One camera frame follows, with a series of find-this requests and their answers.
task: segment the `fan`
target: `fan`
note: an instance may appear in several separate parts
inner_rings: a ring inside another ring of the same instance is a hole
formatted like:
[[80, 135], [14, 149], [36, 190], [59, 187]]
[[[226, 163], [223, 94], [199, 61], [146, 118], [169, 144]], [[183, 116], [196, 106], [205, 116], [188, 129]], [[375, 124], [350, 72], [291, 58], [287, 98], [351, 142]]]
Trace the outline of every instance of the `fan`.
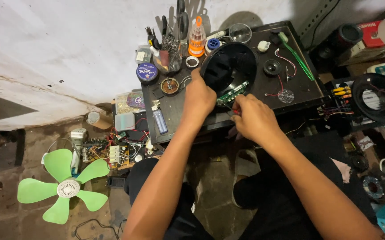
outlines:
[[93, 161], [77, 178], [71, 177], [72, 152], [59, 149], [48, 153], [44, 162], [48, 172], [58, 183], [46, 183], [33, 178], [23, 179], [18, 185], [18, 201], [33, 203], [59, 195], [56, 203], [43, 214], [47, 222], [64, 224], [68, 220], [70, 198], [78, 196], [90, 211], [100, 209], [108, 197], [104, 194], [80, 190], [80, 185], [92, 178], [105, 176], [109, 173], [108, 164], [103, 159]]

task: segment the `green fan blade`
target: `green fan blade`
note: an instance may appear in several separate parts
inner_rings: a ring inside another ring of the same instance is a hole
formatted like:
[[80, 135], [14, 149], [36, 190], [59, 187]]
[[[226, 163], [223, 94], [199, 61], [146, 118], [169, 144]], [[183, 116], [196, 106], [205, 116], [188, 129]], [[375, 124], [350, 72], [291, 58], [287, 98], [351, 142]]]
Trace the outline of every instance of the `green fan blade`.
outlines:
[[105, 196], [104, 194], [83, 191], [83, 190], [80, 190], [80, 192], [76, 196], [81, 198], [83, 202], [85, 202], [87, 209], [89, 209], [89, 211], [92, 211], [92, 212], [104, 206], [105, 202], [108, 199], [108, 197]]
[[23, 179], [18, 185], [18, 201], [38, 202], [57, 194], [57, 183], [46, 183], [33, 178]]
[[89, 166], [87, 166], [79, 177], [76, 178], [77, 182], [84, 184], [92, 178], [98, 178], [107, 175], [110, 172], [108, 163], [103, 159], [98, 159], [93, 161]]
[[70, 199], [59, 197], [57, 202], [43, 214], [43, 220], [58, 224], [64, 224], [68, 220], [70, 212]]
[[68, 149], [51, 151], [45, 156], [45, 167], [47, 171], [58, 182], [71, 177], [71, 160], [73, 153]]

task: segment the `green circuit board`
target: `green circuit board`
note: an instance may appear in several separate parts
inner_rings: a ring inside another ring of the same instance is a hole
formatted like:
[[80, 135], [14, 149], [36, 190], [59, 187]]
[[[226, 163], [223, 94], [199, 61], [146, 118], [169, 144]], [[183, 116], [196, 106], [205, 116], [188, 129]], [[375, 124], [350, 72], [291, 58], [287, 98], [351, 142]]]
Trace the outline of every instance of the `green circuit board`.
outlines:
[[249, 82], [245, 81], [242, 84], [240, 84], [239, 86], [237, 86], [235, 89], [232, 89], [231, 91], [229, 91], [225, 95], [217, 98], [216, 105], [222, 106], [224, 104], [227, 104], [227, 103], [233, 101], [236, 96], [244, 93], [244, 91], [246, 90], [246, 86], [248, 84], [249, 84]]

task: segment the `white fan hub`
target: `white fan hub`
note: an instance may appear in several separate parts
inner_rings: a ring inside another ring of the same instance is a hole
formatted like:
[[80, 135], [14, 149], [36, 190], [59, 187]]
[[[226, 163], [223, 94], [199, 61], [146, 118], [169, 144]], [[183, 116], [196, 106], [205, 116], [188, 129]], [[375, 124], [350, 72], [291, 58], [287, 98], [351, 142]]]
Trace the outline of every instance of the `white fan hub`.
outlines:
[[75, 180], [62, 181], [57, 188], [57, 194], [63, 198], [71, 198], [80, 191], [80, 184]]

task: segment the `workbench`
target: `workbench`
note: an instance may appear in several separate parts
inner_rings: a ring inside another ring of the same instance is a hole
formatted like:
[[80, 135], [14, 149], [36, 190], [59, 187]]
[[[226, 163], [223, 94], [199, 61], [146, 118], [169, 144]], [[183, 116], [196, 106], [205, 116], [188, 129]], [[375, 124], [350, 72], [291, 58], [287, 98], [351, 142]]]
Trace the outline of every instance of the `workbench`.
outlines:
[[[315, 81], [310, 80], [291, 52], [281, 47], [279, 54], [282, 57], [292, 61], [297, 67], [297, 74], [293, 79], [289, 80], [288, 82], [286, 79], [282, 79], [284, 88], [293, 91], [294, 100], [291, 103], [286, 104], [281, 102], [276, 96], [265, 96], [265, 93], [277, 94], [281, 90], [280, 80], [278, 78], [269, 78], [264, 74], [263, 64], [265, 61], [269, 59], [275, 59], [281, 64], [282, 69], [285, 69], [287, 66], [289, 73], [293, 73], [293, 67], [290, 63], [275, 56], [274, 52], [277, 48], [279, 48], [278, 46], [275, 46], [275, 44], [271, 43], [270, 48], [265, 53], [259, 53], [257, 50], [257, 45], [260, 41], [270, 41], [270, 35], [273, 34], [271, 31], [279, 30], [283, 31], [288, 36], [289, 46], [299, 54], [299, 56], [302, 58], [302, 61], [311, 69], [314, 76], [318, 76], [315, 67], [313, 66], [307, 53], [305, 53], [300, 38], [295, 32], [291, 22], [283, 21], [274, 24], [266, 24], [252, 28], [252, 38], [248, 42], [248, 46], [253, 50], [253, 52], [256, 52], [258, 59], [256, 79], [253, 86], [251, 87], [250, 93], [255, 95], [256, 98], [263, 101], [271, 109], [273, 109], [276, 115], [321, 105], [324, 102], [329, 101], [329, 93], [325, 89], [322, 82], [318, 78], [316, 78]], [[203, 60], [204, 55], [200, 57], [199, 66], [201, 66]], [[281, 76], [284, 76], [284, 78], [286, 77], [285, 70], [280, 74]], [[185, 77], [189, 75], [191, 75], [191, 70], [186, 67], [185, 59], [183, 59], [181, 70], [175, 74], [173, 78], [177, 79], [178, 82], [181, 82]], [[142, 85], [145, 109], [148, 116], [148, 129], [152, 144], [159, 144], [172, 139], [175, 130], [178, 128], [184, 106], [185, 90], [182, 90], [177, 95], [164, 96], [159, 99], [159, 107], [162, 111], [168, 129], [167, 133], [160, 134], [157, 128], [157, 124], [153, 120], [153, 111], [151, 107], [154, 105], [153, 100], [157, 99], [153, 94], [153, 90], [158, 88], [161, 81], [163, 81], [165, 78], [167, 78], [167, 76], [160, 74], [159, 79], [155, 84], [148, 86]], [[215, 107], [215, 110], [213, 110], [213, 112], [211, 112], [211, 114], [204, 121], [200, 132], [205, 132], [233, 124], [234, 123], [230, 120], [230, 115], [228, 114], [226, 108]]]

